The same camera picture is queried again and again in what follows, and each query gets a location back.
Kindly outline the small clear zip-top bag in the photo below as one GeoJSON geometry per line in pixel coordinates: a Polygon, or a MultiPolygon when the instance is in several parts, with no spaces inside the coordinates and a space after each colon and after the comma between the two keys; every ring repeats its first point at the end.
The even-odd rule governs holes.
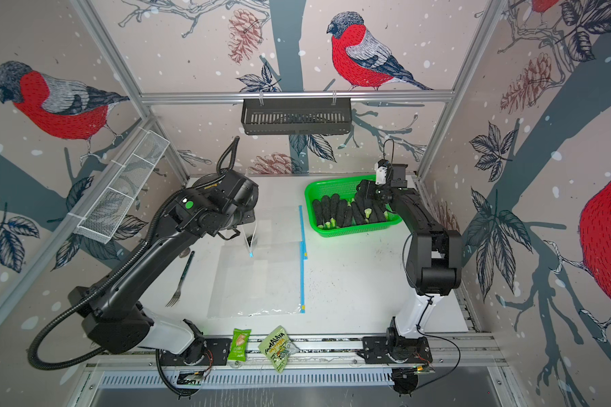
{"type": "Polygon", "coordinates": [[[280,244],[305,243],[303,213],[300,206],[259,208],[255,221],[245,233],[249,257],[254,258],[261,248],[280,244]]]}

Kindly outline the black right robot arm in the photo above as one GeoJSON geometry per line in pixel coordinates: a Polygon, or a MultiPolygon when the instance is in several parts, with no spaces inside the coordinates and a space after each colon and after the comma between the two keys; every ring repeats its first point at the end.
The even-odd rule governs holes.
{"type": "Polygon", "coordinates": [[[413,294],[386,330],[385,354],[397,364],[428,365],[432,359],[425,337],[427,322],[436,305],[461,283],[461,235],[443,227],[414,188],[365,180],[356,190],[365,203],[390,208],[409,230],[402,266],[413,294]]]}

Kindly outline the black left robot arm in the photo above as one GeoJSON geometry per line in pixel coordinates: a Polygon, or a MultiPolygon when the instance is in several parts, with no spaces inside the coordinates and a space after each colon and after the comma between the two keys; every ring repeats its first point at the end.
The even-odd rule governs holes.
{"type": "Polygon", "coordinates": [[[149,222],[145,238],[111,273],[90,287],[69,294],[71,306],[55,317],[32,340],[29,364],[40,371],[79,365],[108,352],[124,354],[134,348],[152,349],[164,385],[178,398],[191,398],[193,389],[178,388],[163,371],[164,362],[179,366],[205,365],[206,378],[213,367],[227,363],[226,340],[205,338],[188,319],[166,319],[147,311],[141,297],[165,269],[186,249],[205,236],[226,240],[240,234],[239,227],[255,221],[258,185],[234,169],[239,139],[225,149],[213,174],[190,188],[173,193],[149,222]],[[48,362],[39,355],[44,339],[58,325],[80,315],[82,328],[97,349],[68,361],[48,362]]]}

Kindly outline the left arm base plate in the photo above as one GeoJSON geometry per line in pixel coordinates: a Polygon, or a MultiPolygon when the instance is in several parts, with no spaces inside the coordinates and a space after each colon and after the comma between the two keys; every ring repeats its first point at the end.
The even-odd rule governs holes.
{"type": "Polygon", "coordinates": [[[160,352],[163,366],[225,366],[231,349],[230,337],[197,337],[181,354],[160,352]]]}

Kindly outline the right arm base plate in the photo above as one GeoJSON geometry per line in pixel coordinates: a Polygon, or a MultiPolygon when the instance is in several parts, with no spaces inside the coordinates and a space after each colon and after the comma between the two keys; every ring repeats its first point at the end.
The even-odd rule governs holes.
{"type": "Polygon", "coordinates": [[[430,365],[433,357],[426,337],[405,338],[363,337],[362,347],[356,352],[369,365],[422,364],[430,365]]]}

